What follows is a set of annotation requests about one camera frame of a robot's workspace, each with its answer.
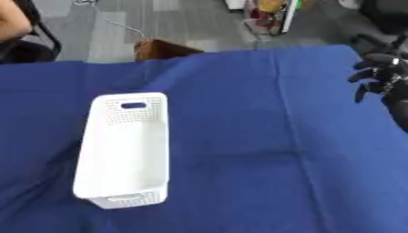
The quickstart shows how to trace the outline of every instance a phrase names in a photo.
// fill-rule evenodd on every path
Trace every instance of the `table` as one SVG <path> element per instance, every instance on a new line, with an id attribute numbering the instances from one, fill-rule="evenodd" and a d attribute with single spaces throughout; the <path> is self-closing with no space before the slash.
<path id="1" fill-rule="evenodd" d="M 0 66 L 2 233 L 403 232 L 408 138 L 377 96 L 353 103 L 358 59 L 324 46 Z M 169 99 L 166 203 L 75 198 L 92 99 L 150 91 Z"/>

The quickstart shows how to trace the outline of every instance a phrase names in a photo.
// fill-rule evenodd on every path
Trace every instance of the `floor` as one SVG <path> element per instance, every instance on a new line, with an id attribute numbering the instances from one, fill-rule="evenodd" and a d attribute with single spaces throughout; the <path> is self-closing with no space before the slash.
<path id="1" fill-rule="evenodd" d="M 286 35 L 263 36 L 260 43 L 242 23 L 241 14 L 230 13 L 223 0 L 99 0 L 100 14 L 91 5 L 70 0 L 34 0 L 49 29 L 62 41 L 59 60 L 93 63 L 132 61 L 140 35 L 102 18 L 208 52 L 347 44 L 357 32 L 382 35 L 357 12 L 340 7 L 337 0 L 315 0 L 299 10 Z"/>

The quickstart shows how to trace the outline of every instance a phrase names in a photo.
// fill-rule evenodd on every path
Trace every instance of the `white container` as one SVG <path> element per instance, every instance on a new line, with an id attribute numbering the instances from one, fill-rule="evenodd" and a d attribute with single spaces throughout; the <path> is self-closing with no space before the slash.
<path id="1" fill-rule="evenodd" d="M 161 203 L 168 193 L 168 161 L 165 95 L 99 96 L 89 113 L 74 194 L 101 208 Z"/>

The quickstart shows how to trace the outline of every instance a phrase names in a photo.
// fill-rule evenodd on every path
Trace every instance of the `wire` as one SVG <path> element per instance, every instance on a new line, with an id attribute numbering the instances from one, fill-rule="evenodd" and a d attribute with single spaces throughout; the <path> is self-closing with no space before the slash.
<path id="1" fill-rule="evenodd" d="M 138 33 L 143 39 L 147 39 L 146 36 L 145 36 L 145 34 L 144 34 L 141 30 L 136 29 L 136 28 L 133 28 L 133 27 L 130 27 L 130 26 L 128 26 L 128 25 L 122 25 L 122 24 L 120 24 L 120 23 L 118 23 L 118 22 L 112 21 L 112 20 L 110 20 L 110 19 L 105 18 L 104 16 L 102 16 L 102 12 L 101 12 L 101 11 L 99 10 L 99 8 L 97 7 L 97 0 L 75 0 L 75 1 L 74 1 L 74 4 L 75 4 L 75 5 L 92 5 L 92 7 L 94 7 L 95 10 L 97 11 L 97 14 L 98 14 L 105 22 L 108 22 L 108 23 L 110 23 L 110 24 L 112 24 L 112 25 L 121 26 L 121 27 L 123 27 L 123 28 L 126 28 L 126 29 L 129 30 L 129 31 L 132 31 L 132 32 L 136 32 L 136 33 Z"/>

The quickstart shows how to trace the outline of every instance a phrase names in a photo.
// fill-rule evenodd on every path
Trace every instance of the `black chair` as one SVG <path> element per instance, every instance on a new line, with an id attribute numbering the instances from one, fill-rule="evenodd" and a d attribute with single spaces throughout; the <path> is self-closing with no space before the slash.
<path id="1" fill-rule="evenodd" d="M 361 14 L 368 17 L 386 35 L 397 35 L 391 43 L 366 34 L 358 34 L 352 38 L 352 44 L 361 40 L 367 41 L 375 48 L 368 53 L 397 54 L 408 59 L 408 53 L 401 51 L 408 39 L 408 1 L 407 0 L 365 0 L 360 9 Z"/>
<path id="2" fill-rule="evenodd" d="M 41 21 L 41 15 L 36 9 L 36 6 L 31 0 L 15 0 L 15 2 L 25 13 L 34 28 L 29 35 L 37 37 L 44 35 L 53 45 L 49 47 L 24 41 L 21 38 L 5 41 L 0 45 L 0 63 L 13 64 L 55 61 L 62 50 L 62 45 Z"/>

